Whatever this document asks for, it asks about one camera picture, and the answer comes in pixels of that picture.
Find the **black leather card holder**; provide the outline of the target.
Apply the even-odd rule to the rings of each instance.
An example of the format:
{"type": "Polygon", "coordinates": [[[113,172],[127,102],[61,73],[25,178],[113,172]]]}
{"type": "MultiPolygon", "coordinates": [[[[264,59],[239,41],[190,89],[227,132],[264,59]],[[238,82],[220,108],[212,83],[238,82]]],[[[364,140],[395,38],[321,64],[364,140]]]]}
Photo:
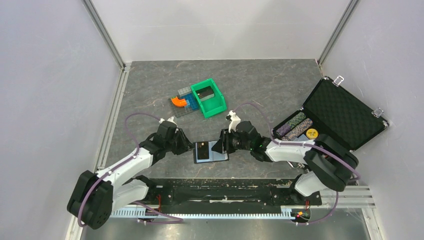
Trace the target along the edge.
{"type": "Polygon", "coordinates": [[[205,164],[205,163],[214,163],[214,162],[225,162],[229,160],[228,154],[220,154],[211,150],[212,146],[217,142],[217,140],[208,141],[209,143],[209,159],[206,160],[198,160],[196,156],[196,143],[193,149],[193,159],[195,164],[205,164]]]}

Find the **yellow dealer button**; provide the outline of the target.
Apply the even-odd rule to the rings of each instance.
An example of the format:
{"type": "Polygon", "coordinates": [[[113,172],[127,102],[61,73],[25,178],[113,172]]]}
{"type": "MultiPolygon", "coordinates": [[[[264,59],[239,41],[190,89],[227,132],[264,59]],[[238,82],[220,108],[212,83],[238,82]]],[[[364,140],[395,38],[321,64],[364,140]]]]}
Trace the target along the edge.
{"type": "Polygon", "coordinates": [[[312,139],[316,139],[319,136],[319,132],[314,128],[309,128],[305,132],[305,135],[308,139],[312,140],[312,139]]]}

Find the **blue playing card deck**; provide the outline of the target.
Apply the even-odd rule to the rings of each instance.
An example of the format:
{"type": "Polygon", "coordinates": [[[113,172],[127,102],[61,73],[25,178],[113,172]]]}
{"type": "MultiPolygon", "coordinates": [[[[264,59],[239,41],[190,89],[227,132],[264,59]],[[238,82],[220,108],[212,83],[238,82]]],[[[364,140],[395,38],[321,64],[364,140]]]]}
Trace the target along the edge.
{"type": "Polygon", "coordinates": [[[309,140],[309,138],[306,135],[302,134],[299,137],[295,138],[293,141],[304,142],[304,141],[308,141],[308,140],[309,140]]]}

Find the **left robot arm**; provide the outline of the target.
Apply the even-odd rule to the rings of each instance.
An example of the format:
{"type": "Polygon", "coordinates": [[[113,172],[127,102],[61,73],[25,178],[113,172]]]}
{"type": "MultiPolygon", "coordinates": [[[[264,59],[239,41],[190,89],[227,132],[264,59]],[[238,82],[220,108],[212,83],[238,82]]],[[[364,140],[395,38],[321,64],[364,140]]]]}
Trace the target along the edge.
{"type": "Polygon", "coordinates": [[[135,175],[152,167],[167,153],[176,156],[194,148],[184,131],[173,121],[162,120],[156,132],[126,157],[97,171],[84,171],[78,178],[66,210],[81,227],[99,229],[116,210],[142,200],[153,203],[157,190],[135,175]]]}

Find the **green plastic bin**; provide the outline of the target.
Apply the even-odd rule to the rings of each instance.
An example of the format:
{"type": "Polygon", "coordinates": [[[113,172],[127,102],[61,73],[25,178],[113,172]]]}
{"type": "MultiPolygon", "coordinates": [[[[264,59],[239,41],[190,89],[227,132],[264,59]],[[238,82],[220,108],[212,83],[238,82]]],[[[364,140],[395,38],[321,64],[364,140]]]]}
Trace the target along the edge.
{"type": "Polygon", "coordinates": [[[227,110],[224,95],[212,78],[195,83],[190,86],[190,89],[206,119],[227,110]]]}

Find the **poker chip row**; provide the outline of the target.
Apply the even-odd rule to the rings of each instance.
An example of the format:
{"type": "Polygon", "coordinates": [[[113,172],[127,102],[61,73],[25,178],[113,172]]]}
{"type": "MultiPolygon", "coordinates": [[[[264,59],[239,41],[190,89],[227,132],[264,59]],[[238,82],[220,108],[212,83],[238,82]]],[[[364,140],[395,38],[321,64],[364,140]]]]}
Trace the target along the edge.
{"type": "Polygon", "coordinates": [[[299,137],[304,131],[313,125],[313,121],[310,118],[306,118],[298,125],[296,125],[291,131],[284,135],[281,139],[283,141],[293,141],[299,137]]]}
{"type": "Polygon", "coordinates": [[[274,137],[275,138],[282,138],[287,133],[289,133],[292,129],[294,129],[298,124],[300,124],[303,120],[306,119],[306,115],[303,112],[299,112],[294,117],[289,119],[286,123],[284,123],[282,126],[278,127],[274,130],[274,137]]]}

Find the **black poker chip case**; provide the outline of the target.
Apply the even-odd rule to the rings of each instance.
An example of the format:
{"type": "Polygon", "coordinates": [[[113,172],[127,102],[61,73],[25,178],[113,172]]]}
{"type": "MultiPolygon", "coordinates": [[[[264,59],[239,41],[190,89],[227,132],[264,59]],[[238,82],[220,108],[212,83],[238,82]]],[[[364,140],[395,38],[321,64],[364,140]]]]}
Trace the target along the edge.
{"type": "Polygon", "coordinates": [[[356,151],[389,127],[380,113],[337,85],[330,77],[319,80],[299,110],[272,129],[276,139],[283,137],[281,128],[298,113],[311,119],[311,128],[319,135],[330,136],[345,149],[356,151]]]}

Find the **orange curved piece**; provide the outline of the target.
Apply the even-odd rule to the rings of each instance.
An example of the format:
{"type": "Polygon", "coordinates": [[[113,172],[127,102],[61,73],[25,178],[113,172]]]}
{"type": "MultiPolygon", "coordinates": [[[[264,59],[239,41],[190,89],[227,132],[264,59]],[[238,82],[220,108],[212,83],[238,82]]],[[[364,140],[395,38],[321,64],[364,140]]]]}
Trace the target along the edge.
{"type": "Polygon", "coordinates": [[[184,98],[179,98],[178,96],[174,96],[171,99],[171,103],[179,108],[184,108],[188,105],[187,101],[184,98]]]}

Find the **grey brick block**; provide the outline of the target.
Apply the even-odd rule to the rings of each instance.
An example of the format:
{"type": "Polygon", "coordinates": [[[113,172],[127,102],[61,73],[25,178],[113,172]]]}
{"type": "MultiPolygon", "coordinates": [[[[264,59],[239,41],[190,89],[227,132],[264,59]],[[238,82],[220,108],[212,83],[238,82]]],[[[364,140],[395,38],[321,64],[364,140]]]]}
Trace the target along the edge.
{"type": "Polygon", "coordinates": [[[191,94],[192,89],[190,86],[187,86],[187,87],[179,89],[177,92],[178,92],[178,96],[182,98],[183,96],[191,94]]]}

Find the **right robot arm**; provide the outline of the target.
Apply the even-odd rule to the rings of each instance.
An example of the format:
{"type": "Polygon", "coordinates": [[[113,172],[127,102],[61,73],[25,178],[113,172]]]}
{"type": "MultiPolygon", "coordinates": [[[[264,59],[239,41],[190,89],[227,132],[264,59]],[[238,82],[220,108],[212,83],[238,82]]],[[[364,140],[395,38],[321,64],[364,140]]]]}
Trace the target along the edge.
{"type": "Polygon", "coordinates": [[[277,141],[260,135],[250,121],[222,129],[219,140],[211,149],[220,154],[249,151],[260,162],[305,165],[309,172],[297,176],[288,191],[289,199],[295,204],[302,204],[321,190],[343,192],[359,163],[327,135],[308,141],[277,141]]]}

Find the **upper poker chip row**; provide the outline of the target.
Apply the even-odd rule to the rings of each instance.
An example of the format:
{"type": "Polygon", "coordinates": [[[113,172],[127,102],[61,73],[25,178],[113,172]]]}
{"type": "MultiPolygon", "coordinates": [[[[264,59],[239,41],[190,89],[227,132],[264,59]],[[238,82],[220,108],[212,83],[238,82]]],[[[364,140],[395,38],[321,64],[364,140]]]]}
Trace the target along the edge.
{"type": "Polygon", "coordinates": [[[289,133],[292,129],[294,129],[298,124],[300,124],[303,120],[306,119],[306,115],[303,112],[299,112],[294,117],[289,119],[286,123],[284,123],[282,126],[278,127],[274,130],[274,137],[275,138],[282,138],[287,133],[289,133]]]}

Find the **blue grid tray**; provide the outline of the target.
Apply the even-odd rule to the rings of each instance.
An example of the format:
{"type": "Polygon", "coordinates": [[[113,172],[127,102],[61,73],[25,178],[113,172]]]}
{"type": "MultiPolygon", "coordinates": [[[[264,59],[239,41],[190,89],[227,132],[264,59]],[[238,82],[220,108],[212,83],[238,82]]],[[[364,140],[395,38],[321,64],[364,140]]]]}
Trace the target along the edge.
{"type": "Polygon", "coordinates": [[[186,107],[176,107],[171,102],[171,98],[173,98],[173,97],[169,98],[168,100],[169,100],[169,103],[170,103],[170,106],[171,106],[171,110],[172,110],[172,113],[175,117],[179,118],[179,117],[190,114],[190,113],[195,112],[195,111],[200,109],[199,104],[198,104],[197,100],[195,99],[195,96],[193,95],[193,93],[185,95],[183,97],[179,97],[179,96],[177,96],[177,97],[179,99],[185,99],[187,101],[188,105],[186,107]]]}

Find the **black box in bin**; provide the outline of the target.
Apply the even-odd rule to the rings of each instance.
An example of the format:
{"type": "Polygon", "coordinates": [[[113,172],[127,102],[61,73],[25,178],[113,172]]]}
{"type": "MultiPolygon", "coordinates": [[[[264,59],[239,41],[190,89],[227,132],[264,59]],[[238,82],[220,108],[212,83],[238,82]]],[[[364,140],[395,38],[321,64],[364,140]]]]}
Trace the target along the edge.
{"type": "Polygon", "coordinates": [[[196,95],[199,98],[200,102],[209,100],[215,96],[215,92],[211,86],[206,86],[199,90],[196,90],[196,95]]]}

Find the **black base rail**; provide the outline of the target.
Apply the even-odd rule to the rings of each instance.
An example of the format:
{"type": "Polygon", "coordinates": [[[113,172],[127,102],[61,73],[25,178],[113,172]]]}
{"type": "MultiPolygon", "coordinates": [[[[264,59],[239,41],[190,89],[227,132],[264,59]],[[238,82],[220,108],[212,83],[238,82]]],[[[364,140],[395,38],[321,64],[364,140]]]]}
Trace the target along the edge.
{"type": "Polygon", "coordinates": [[[277,214],[282,206],[322,205],[318,191],[304,197],[281,178],[147,178],[140,202],[165,214],[277,214]]]}

